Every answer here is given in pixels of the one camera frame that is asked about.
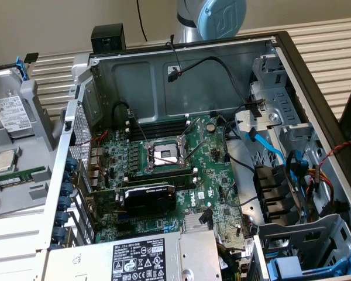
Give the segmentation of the black RAM slot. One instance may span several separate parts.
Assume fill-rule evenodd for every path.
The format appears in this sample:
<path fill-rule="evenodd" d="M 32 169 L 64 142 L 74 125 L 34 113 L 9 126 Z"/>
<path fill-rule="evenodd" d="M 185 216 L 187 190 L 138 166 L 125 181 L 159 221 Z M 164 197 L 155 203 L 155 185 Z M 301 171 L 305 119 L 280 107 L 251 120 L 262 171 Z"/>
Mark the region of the black RAM slot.
<path fill-rule="evenodd" d="M 154 179 L 162 179 L 168 177 L 177 177 L 177 176 L 189 176 L 194 174 L 194 166 L 189 166 L 186 169 L 175 169 L 175 170 L 164 170 L 158 173 L 150 173 L 144 174 L 141 176 L 129 176 L 129 182 L 134 181 L 147 181 L 147 180 L 154 180 Z"/>
<path fill-rule="evenodd" d="M 165 137 L 177 136 L 177 135 L 181 135 L 181 134 L 182 134 L 182 132 L 180 132 L 180 134 L 173 134 L 173 133 L 170 133 L 170 132 L 155 133 L 155 134 L 145 133 L 147 139 L 165 138 Z M 131 141 L 142 141 L 144 139 L 143 139 L 142 134 L 139 133 L 139 134 L 130 134 L 130 140 Z"/>
<path fill-rule="evenodd" d="M 155 186 L 168 184 L 177 188 L 189 188 L 193 184 L 194 176 L 180 175 L 168 177 L 131 177 L 126 184 L 129 187 Z"/>
<path fill-rule="evenodd" d="M 180 132 L 183 132 L 186 129 L 187 121 L 185 119 L 178 119 L 178 120 L 170 120 L 170 121 L 164 121 L 164 122 L 161 121 L 161 122 L 155 122 L 155 123 L 144 123 L 144 124 L 140 123 L 140 126 L 142 127 L 143 132 L 148 134 L 165 133 L 165 132 L 180 134 Z M 125 123 L 123 131 L 125 133 L 130 133 L 130 134 L 140 133 L 139 128 L 136 126 L 135 122 L 130 119 L 130 117 Z"/>

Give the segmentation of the open grey PC case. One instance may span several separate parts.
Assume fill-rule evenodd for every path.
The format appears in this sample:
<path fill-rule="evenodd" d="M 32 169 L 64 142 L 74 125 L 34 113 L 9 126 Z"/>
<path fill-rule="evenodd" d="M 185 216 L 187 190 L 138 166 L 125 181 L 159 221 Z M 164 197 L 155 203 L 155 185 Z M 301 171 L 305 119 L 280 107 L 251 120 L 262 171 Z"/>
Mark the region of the open grey PC case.
<path fill-rule="evenodd" d="M 87 203 L 92 192 L 91 149 L 97 135 L 123 129 L 131 114 L 141 124 L 193 117 L 220 117 L 231 127 L 241 107 L 261 114 L 239 89 L 233 69 L 235 55 L 276 54 L 295 78 L 298 99 L 319 135 L 324 158 L 315 167 L 292 150 L 282 164 L 298 206 L 299 221 L 306 224 L 338 214 L 351 232 L 351 142 L 342 134 L 335 115 L 307 69 L 298 49 L 285 32 L 238 37 L 228 40 L 172 44 L 108 54 L 90 54 L 74 72 L 75 87 L 70 92 L 63 130 L 44 210 L 46 225 L 37 257 L 40 266 L 33 275 L 44 281 L 52 250 L 96 243 L 95 216 Z M 62 242 L 53 241 L 52 229 L 67 157 L 78 160 L 74 172 L 68 222 Z M 246 281 L 254 236 L 265 223 L 253 179 L 239 181 L 238 196 L 246 201 L 245 221 L 252 225 L 252 244 L 246 257 L 234 255 L 216 241 L 222 281 Z"/>

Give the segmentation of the silver chipset heatsink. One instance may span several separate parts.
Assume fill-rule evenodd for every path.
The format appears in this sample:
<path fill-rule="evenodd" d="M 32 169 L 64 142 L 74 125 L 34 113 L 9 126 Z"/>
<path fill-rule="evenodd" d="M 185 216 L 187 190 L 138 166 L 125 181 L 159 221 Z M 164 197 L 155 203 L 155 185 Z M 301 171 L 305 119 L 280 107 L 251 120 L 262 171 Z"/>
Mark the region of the silver chipset heatsink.
<path fill-rule="evenodd" d="M 209 230 L 207 223 L 203 224 L 200 222 L 201 215 L 202 213 L 185 215 L 183 224 L 184 233 L 190 234 Z"/>

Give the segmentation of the black expansion slot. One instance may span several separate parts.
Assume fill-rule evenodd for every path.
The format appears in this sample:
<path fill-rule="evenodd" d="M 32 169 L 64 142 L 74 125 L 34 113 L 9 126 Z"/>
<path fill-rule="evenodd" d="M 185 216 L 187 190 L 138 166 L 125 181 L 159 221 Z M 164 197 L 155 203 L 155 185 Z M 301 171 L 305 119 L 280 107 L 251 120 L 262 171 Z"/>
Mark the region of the black expansion slot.
<path fill-rule="evenodd" d="M 136 226 L 134 224 L 131 224 L 129 222 L 124 222 L 120 224 L 116 224 L 116 230 L 118 232 L 132 232 L 136 230 Z"/>

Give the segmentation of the thin metal locking lever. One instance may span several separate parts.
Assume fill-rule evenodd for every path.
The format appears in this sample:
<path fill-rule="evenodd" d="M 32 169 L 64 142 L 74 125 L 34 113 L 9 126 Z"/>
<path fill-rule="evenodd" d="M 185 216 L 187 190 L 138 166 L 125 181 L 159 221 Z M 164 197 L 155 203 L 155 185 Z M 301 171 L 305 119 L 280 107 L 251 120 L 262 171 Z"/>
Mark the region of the thin metal locking lever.
<path fill-rule="evenodd" d="M 185 162 L 198 150 L 202 143 L 197 144 L 195 148 L 184 158 Z"/>
<path fill-rule="evenodd" d="M 141 132 L 141 134 L 142 134 L 142 136 L 143 136 L 143 139 L 145 140 L 146 144 L 148 144 L 148 140 L 147 140 L 147 138 L 146 138 L 146 135 L 144 134 L 144 132 L 143 132 L 143 130 L 142 130 L 142 127 L 140 126 L 140 123 L 139 123 L 139 121 L 137 120 L 137 118 L 135 117 L 135 115 L 134 115 L 134 114 L 131 114 L 131 115 L 130 115 L 130 119 L 133 120 L 133 121 L 135 122 L 136 126 L 139 128 L 139 130 L 140 130 L 140 132 Z"/>

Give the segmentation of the silver CPU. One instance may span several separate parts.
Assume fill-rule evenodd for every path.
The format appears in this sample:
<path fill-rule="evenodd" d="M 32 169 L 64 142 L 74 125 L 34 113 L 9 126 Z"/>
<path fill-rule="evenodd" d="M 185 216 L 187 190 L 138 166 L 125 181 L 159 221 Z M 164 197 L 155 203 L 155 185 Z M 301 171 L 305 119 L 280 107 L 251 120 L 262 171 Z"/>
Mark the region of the silver CPU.
<path fill-rule="evenodd" d="M 0 152 L 0 173 L 7 172 L 14 165 L 16 150 L 6 150 Z"/>

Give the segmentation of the black plastic block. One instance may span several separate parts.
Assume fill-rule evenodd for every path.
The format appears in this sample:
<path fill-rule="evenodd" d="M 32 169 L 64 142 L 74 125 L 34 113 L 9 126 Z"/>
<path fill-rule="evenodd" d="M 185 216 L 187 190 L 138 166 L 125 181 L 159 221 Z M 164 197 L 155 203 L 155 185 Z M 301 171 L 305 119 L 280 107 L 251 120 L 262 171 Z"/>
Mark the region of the black plastic block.
<path fill-rule="evenodd" d="M 123 24 L 95 26 L 91 33 L 91 44 L 94 53 L 126 50 Z"/>

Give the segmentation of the hard disk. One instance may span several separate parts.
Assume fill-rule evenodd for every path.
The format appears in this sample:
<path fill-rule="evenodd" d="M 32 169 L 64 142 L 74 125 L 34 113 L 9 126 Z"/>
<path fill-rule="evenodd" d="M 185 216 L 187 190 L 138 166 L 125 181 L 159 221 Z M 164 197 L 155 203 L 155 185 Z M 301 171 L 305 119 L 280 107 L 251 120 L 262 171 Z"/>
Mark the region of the hard disk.
<path fill-rule="evenodd" d="M 24 62 L 17 57 L 14 64 L 0 66 L 0 129 L 12 139 L 34 135 L 35 117 L 29 103 L 20 93 L 29 76 Z"/>

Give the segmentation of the black graphics card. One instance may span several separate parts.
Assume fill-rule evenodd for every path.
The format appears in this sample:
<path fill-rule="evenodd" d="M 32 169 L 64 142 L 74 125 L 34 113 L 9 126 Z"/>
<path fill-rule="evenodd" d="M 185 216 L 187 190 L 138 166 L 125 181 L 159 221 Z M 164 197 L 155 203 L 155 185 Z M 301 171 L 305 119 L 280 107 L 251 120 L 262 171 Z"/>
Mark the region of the black graphics card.
<path fill-rule="evenodd" d="M 99 214 L 125 213 L 131 216 L 165 214 L 177 205 L 176 188 L 169 184 L 139 186 L 91 193 Z"/>

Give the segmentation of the green RAM stick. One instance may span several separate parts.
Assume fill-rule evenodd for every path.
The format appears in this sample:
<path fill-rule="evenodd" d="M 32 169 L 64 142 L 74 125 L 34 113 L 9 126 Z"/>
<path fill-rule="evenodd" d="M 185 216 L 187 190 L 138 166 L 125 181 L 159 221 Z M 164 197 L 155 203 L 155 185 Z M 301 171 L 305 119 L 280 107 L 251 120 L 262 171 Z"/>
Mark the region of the green RAM stick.
<path fill-rule="evenodd" d="M 46 168 L 44 166 L 40 166 L 33 169 L 0 175 L 0 187 L 13 186 L 33 181 L 33 173 L 43 172 L 45 170 Z"/>

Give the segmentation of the silver metal drive cage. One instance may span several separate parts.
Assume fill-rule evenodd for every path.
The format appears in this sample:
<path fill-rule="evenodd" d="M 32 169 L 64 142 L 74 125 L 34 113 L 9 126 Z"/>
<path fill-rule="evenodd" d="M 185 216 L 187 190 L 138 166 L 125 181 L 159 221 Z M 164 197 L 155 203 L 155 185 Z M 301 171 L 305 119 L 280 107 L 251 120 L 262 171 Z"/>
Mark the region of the silver metal drive cage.
<path fill-rule="evenodd" d="M 234 114 L 228 141 L 232 169 L 239 181 L 251 181 L 256 165 L 276 167 L 292 150 L 299 150 L 310 167 L 324 158 L 325 150 L 294 88 L 295 78 L 276 54 L 234 56 L 233 69 L 239 89 L 260 112 L 241 107 Z"/>

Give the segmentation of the metal socket cover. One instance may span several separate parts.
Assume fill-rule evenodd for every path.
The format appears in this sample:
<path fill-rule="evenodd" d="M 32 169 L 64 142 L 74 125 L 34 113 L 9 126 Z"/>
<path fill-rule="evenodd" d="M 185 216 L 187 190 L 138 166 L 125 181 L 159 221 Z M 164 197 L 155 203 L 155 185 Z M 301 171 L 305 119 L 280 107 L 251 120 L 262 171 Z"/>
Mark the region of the metal socket cover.
<path fill-rule="evenodd" d="M 186 129 L 182 132 L 181 135 L 176 137 L 177 142 L 181 143 L 181 141 L 184 141 L 186 134 L 192 129 L 197 129 L 197 132 L 199 133 L 198 144 L 201 145 L 204 142 L 204 127 L 200 118 L 194 119 L 193 121 L 190 121 L 190 122 L 187 121 Z"/>

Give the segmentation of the silver power supply unit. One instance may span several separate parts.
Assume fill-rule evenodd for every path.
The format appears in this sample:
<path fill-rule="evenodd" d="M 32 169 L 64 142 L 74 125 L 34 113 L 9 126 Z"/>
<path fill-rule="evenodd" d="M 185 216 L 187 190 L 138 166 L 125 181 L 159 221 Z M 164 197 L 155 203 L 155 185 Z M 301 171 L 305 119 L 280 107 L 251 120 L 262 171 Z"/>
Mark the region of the silver power supply unit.
<path fill-rule="evenodd" d="M 222 281 L 212 231 L 52 250 L 44 281 Z"/>

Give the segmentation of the blue plastic disk carrier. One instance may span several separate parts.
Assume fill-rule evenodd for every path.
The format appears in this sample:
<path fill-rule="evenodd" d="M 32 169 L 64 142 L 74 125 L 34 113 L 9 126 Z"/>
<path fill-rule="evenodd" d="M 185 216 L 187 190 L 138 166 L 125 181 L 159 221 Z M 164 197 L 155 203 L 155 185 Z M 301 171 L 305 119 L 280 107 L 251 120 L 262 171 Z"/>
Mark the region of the blue plastic disk carrier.
<path fill-rule="evenodd" d="M 311 281 L 351 275 L 351 250 L 347 258 L 321 268 L 302 270 L 299 260 L 292 256 L 272 259 L 267 269 L 271 281 Z"/>

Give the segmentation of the black plastic fan shroud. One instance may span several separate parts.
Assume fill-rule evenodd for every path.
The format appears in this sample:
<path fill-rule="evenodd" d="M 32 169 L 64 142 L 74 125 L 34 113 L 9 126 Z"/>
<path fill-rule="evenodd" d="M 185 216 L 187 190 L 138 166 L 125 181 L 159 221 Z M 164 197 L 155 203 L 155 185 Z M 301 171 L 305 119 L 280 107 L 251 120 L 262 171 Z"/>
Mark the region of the black plastic fan shroud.
<path fill-rule="evenodd" d="M 257 165 L 253 182 L 265 223 L 289 226 L 299 221 L 298 206 L 283 165 Z"/>

